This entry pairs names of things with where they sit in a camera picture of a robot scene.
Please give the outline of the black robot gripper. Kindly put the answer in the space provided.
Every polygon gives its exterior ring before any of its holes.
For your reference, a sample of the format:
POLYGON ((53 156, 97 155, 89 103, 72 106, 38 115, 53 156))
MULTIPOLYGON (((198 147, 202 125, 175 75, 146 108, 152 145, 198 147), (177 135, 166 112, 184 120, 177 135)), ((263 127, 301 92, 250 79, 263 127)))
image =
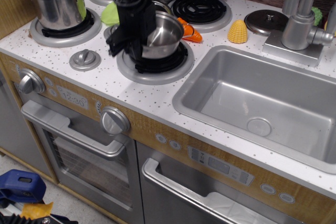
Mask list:
POLYGON ((151 0, 114 0, 119 15, 119 27, 106 40, 109 55, 115 57, 129 45, 133 60, 144 60, 143 44, 156 29, 155 6, 151 0))

